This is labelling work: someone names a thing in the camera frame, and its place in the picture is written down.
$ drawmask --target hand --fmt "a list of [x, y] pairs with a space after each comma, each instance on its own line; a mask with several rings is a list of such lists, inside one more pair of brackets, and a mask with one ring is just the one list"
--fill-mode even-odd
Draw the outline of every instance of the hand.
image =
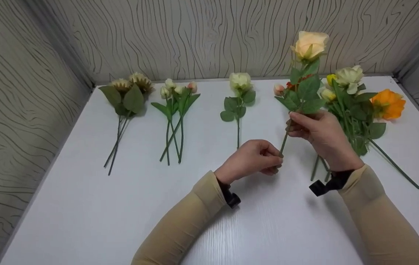
[[309, 141], [332, 171], [356, 170], [365, 164], [353, 150], [332, 113], [320, 110], [310, 116], [312, 118], [291, 112], [290, 117], [294, 124], [287, 128], [288, 135]]
[[224, 183], [232, 182], [255, 172], [273, 176], [283, 163], [280, 151], [265, 140], [250, 140], [245, 142], [232, 154], [214, 174]]

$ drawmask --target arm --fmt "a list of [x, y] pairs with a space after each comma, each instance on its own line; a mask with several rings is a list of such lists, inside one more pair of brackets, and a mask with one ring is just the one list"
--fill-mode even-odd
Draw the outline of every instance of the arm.
[[339, 191], [372, 264], [419, 264], [419, 236], [386, 196], [373, 170], [348, 142], [337, 118], [319, 111], [311, 117], [291, 113], [289, 135], [308, 140], [334, 172], [355, 170]]
[[164, 215], [137, 250], [131, 265], [179, 264], [207, 223], [226, 205], [218, 181], [233, 181], [260, 171], [278, 172], [283, 159], [268, 141], [244, 143], [214, 173], [209, 171], [190, 193]]
[[419, 264], [419, 236], [369, 166], [354, 171], [339, 193], [372, 264]]

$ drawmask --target beige sleeve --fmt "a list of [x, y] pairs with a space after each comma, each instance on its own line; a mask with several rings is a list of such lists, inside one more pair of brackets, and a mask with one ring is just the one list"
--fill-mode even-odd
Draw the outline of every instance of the beige sleeve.
[[386, 196], [383, 185], [369, 166], [354, 171], [339, 193], [372, 264], [419, 264], [419, 236]]
[[226, 204], [209, 171], [159, 221], [137, 250], [131, 265], [179, 264], [203, 228]]

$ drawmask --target white table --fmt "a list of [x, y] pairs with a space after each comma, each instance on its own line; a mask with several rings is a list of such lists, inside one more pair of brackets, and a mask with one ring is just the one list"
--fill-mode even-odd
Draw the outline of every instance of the white table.
[[[365, 77], [369, 91], [403, 93], [391, 77]], [[241, 122], [242, 141], [263, 138], [280, 147], [287, 110], [273, 85], [253, 81], [256, 103]], [[185, 117], [184, 158], [159, 162], [166, 118], [150, 106], [130, 122], [111, 176], [103, 168], [117, 116], [95, 90], [17, 229], [2, 265], [129, 264], [159, 219], [208, 170], [236, 149], [236, 123], [221, 121], [227, 81], [199, 82], [201, 97]], [[377, 143], [419, 184], [419, 111], [409, 101]], [[199, 237], [185, 264], [361, 264], [362, 243], [335, 192], [316, 198], [308, 189], [315, 160], [302, 139], [288, 139], [275, 177], [249, 176], [233, 184], [239, 208], [220, 214]], [[419, 234], [419, 190], [374, 148], [364, 157], [387, 194]], [[317, 178], [323, 179], [322, 165]]]

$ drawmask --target black wrist strap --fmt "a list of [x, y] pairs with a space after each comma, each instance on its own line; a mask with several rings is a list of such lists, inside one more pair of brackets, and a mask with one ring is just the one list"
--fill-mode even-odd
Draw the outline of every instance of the black wrist strap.
[[216, 180], [219, 184], [219, 187], [221, 188], [221, 191], [223, 192], [224, 200], [226, 200], [227, 205], [229, 205], [231, 209], [235, 208], [235, 206], [238, 206], [240, 203], [240, 198], [235, 193], [231, 193], [231, 191], [229, 191], [231, 185], [221, 183], [218, 179]]
[[322, 183], [322, 181], [317, 180], [311, 184], [309, 188], [317, 197], [324, 195], [329, 191], [341, 190], [347, 183], [348, 178], [350, 178], [350, 175], [353, 173], [353, 171], [355, 170], [332, 172], [332, 178], [325, 185]]

